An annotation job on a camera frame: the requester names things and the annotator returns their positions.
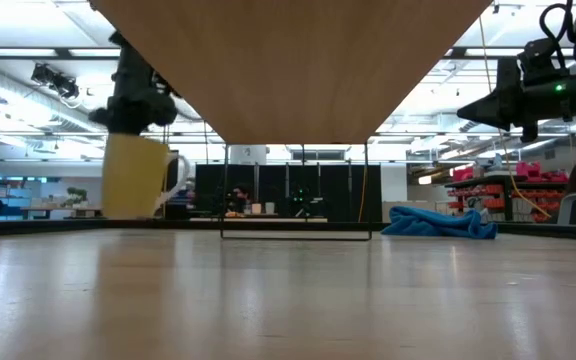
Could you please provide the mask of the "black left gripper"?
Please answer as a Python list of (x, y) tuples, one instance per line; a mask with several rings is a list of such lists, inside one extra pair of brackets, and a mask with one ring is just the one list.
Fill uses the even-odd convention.
[(111, 96), (107, 105), (93, 110), (90, 121), (105, 126), (110, 134), (140, 135), (150, 125), (170, 125), (177, 116), (173, 99), (157, 90)]

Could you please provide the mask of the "black partition panels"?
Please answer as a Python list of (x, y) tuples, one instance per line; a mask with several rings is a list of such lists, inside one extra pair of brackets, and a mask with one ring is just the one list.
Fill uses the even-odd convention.
[(250, 201), (274, 205), (274, 213), (289, 217), (289, 195), (295, 185), (308, 187), (324, 199), (330, 222), (382, 220), (381, 168), (378, 165), (219, 165), (196, 167), (195, 205), (209, 216), (226, 209), (232, 190), (246, 185)]

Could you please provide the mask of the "black monitor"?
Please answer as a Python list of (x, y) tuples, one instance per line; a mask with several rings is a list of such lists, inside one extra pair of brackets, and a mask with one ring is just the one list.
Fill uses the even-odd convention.
[(172, 150), (168, 153), (168, 165), (166, 173), (165, 190), (170, 191), (177, 183), (179, 176), (179, 152)]

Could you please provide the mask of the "rack with red bins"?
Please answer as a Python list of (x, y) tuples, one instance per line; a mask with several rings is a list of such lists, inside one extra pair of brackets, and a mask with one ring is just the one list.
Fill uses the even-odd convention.
[(448, 208), (465, 213), (474, 209), (494, 222), (545, 223), (559, 210), (569, 180), (566, 170), (543, 171), (539, 162), (519, 162), (510, 170), (456, 170), (446, 185), (452, 198)]

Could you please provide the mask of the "green potted plant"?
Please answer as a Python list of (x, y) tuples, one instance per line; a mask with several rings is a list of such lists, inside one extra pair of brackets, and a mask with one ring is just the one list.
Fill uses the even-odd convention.
[(64, 207), (74, 207), (75, 205), (81, 205), (88, 201), (88, 192), (83, 188), (68, 187), (67, 188), (67, 199), (64, 201)]

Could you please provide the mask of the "blue cloth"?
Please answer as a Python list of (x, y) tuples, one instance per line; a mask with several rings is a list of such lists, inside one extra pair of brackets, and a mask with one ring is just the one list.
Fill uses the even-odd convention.
[(421, 208), (394, 206), (389, 210), (391, 223), (382, 231), (388, 236), (461, 237), (495, 239), (496, 223), (483, 223), (479, 212), (470, 210), (462, 216), (441, 214)]

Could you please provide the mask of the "background wooden table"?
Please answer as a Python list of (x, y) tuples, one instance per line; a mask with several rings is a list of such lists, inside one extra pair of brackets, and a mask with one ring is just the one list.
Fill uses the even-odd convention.
[(29, 220), (32, 213), (41, 213), (41, 219), (50, 219), (53, 212), (68, 212), (68, 218), (97, 218), (102, 216), (100, 208), (96, 207), (21, 207), (22, 218)]

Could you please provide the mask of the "black aluminium table frame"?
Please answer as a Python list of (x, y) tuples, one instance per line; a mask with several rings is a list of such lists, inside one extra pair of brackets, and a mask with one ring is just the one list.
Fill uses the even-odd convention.
[[(245, 219), (229, 219), (225, 223), (209, 219), (179, 220), (22, 220), (0, 222), (0, 236), (47, 232), (65, 232), (96, 229), (175, 229), (175, 230), (234, 230), (234, 231), (349, 231), (379, 232), (384, 223), (339, 223), (339, 222), (260, 222)], [(528, 224), (501, 222), (498, 231), (503, 234), (552, 237), (576, 240), (576, 225)]]

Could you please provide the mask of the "background robot with green lights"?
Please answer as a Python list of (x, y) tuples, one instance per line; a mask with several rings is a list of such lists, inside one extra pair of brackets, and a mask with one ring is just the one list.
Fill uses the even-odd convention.
[(324, 199), (308, 187), (295, 185), (289, 195), (289, 214), (296, 218), (315, 218), (323, 214)]

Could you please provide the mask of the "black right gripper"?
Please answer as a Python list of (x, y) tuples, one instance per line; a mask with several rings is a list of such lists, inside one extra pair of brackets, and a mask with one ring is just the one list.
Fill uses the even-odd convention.
[(526, 86), (518, 59), (497, 61), (496, 94), (489, 95), (457, 110), (461, 119), (509, 131), (521, 127), (522, 142), (532, 142), (538, 135), (538, 122), (548, 118), (571, 121), (574, 78), (567, 76), (537, 85)]

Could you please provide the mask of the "white cup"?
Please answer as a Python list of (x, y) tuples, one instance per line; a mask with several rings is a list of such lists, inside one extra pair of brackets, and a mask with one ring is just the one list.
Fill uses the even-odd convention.
[(165, 190), (169, 147), (141, 136), (111, 134), (102, 166), (102, 215), (113, 220), (149, 219), (184, 188), (190, 162), (179, 153), (178, 183)]

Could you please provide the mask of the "wooden shelf with black legs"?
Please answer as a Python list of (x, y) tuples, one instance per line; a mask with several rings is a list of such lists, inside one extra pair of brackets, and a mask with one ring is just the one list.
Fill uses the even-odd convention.
[(227, 146), (365, 144), (491, 3), (89, 1)]

